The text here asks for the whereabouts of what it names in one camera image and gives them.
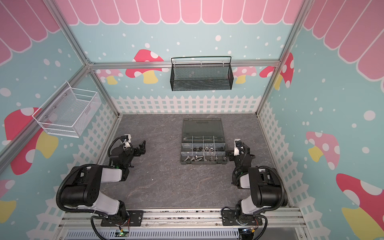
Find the grey transparent organizer box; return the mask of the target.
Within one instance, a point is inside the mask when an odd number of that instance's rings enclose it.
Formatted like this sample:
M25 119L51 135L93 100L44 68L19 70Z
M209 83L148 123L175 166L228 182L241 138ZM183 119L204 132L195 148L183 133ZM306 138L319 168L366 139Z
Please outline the grey transparent organizer box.
M228 162L226 147L220 118L183 119L182 165L225 165Z

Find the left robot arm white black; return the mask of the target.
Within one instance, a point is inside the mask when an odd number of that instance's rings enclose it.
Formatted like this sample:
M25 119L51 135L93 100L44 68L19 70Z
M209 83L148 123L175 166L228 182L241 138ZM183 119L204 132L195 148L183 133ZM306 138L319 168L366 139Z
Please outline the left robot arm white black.
M101 184L126 181L132 160L145 153L146 141L134 147L130 134L114 139L107 150L108 165L85 164L71 169L58 188L57 206L68 213L94 214L117 226L127 224L130 215L125 203L103 194Z

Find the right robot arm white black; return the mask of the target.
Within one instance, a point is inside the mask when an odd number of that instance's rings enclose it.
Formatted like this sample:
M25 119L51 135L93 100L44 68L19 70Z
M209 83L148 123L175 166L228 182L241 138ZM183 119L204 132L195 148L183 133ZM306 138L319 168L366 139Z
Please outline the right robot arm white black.
M288 205L287 191L277 170L268 166L252 167L256 156L240 139L234 140L234 150L227 156L235 163L232 185L249 190L250 195L239 200L234 209L221 210L223 225L261 225L261 214Z

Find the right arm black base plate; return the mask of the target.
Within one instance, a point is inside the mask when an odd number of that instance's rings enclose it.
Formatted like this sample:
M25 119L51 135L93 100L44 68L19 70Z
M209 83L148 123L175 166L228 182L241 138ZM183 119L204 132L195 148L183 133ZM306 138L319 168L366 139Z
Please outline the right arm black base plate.
M230 208L221 209L223 226L262 226L263 220L253 215L245 215Z

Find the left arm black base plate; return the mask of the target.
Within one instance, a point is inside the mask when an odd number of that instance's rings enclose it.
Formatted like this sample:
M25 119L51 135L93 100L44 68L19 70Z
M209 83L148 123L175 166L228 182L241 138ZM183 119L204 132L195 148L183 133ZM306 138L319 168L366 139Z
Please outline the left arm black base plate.
M102 227L140 227L143 220L144 211L126 211L117 213L102 219Z

